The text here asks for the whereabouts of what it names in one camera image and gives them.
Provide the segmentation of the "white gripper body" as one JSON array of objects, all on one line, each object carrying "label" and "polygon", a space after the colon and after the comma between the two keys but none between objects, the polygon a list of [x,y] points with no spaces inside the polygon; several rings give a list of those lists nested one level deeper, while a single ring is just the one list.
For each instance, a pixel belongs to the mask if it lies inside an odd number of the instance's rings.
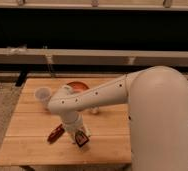
[{"label": "white gripper body", "polygon": [[75,134],[78,130],[85,131],[83,118],[81,116],[78,116],[78,118],[74,122],[64,123],[64,129],[70,135]]}]

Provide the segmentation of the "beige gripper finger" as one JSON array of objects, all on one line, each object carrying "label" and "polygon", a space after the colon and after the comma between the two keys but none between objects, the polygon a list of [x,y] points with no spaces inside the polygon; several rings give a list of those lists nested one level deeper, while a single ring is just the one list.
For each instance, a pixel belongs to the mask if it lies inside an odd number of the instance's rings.
[{"label": "beige gripper finger", "polygon": [[76,136],[75,136],[75,135],[72,136],[72,141],[73,141],[73,144],[77,143],[77,142],[76,142]]}]

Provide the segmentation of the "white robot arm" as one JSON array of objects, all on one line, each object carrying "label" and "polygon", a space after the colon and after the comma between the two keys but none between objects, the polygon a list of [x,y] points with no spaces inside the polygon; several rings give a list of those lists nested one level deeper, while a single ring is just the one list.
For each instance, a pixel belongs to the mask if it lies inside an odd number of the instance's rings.
[{"label": "white robot arm", "polygon": [[123,75],[78,94],[58,90],[53,114],[126,104],[130,116],[132,171],[188,171],[188,80],[156,66]]}]

